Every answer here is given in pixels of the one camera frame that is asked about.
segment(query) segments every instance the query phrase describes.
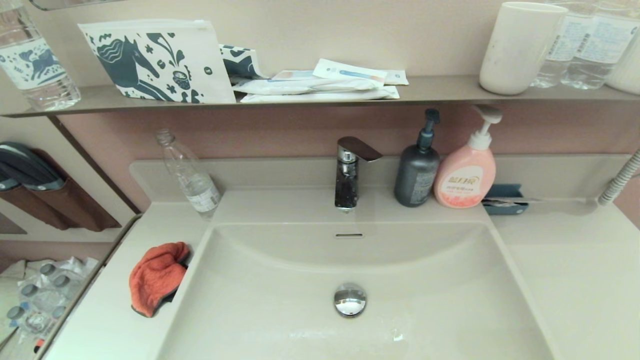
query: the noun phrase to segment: dark gray pump bottle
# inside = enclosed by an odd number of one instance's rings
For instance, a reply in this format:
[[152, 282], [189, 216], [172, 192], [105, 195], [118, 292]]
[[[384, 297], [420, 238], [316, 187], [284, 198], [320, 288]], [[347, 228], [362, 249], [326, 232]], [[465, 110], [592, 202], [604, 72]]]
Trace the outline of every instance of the dark gray pump bottle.
[[394, 188], [398, 202], [409, 208], [427, 201], [440, 164], [440, 155], [431, 147], [433, 125], [440, 123], [440, 113], [436, 109], [427, 109], [424, 114], [427, 123], [420, 131], [416, 145], [402, 152]]

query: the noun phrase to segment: chrome drain plug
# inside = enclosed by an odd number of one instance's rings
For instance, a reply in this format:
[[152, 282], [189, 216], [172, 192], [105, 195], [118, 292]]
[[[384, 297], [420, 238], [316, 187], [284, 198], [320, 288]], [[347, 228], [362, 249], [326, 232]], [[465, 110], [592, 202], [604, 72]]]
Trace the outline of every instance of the chrome drain plug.
[[354, 318], [364, 311], [367, 305], [367, 293], [352, 282], [345, 282], [335, 290], [333, 305], [338, 314], [346, 318]]

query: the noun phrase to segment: chrome faucet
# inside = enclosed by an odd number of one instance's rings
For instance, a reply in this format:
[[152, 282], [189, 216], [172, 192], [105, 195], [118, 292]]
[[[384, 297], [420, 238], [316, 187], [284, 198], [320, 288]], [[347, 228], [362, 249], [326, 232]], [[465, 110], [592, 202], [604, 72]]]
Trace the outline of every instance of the chrome faucet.
[[358, 204], [358, 158], [366, 162], [382, 157], [378, 151], [353, 136], [338, 140], [338, 167], [335, 173], [335, 207], [349, 213]]

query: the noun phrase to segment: soap dish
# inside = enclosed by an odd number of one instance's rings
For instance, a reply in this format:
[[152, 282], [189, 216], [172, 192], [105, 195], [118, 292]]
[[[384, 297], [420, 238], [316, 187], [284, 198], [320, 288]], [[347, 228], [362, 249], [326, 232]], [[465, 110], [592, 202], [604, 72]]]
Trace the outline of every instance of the soap dish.
[[495, 184], [482, 200], [484, 209], [489, 215], [519, 215], [529, 208], [528, 202], [514, 201], [510, 206], [496, 206], [496, 202], [487, 200], [492, 197], [518, 198], [524, 196], [520, 192], [520, 184]]

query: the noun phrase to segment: white pump head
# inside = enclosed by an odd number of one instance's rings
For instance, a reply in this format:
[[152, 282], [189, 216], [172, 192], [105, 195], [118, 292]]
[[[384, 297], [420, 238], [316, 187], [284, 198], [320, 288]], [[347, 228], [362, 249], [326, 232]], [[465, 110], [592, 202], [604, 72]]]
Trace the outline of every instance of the white pump head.
[[482, 129], [471, 134], [467, 145], [475, 150], [487, 150], [491, 144], [489, 126], [491, 126], [491, 124], [497, 124], [502, 120], [502, 110], [487, 105], [473, 105], [473, 109], [482, 116], [484, 125]]

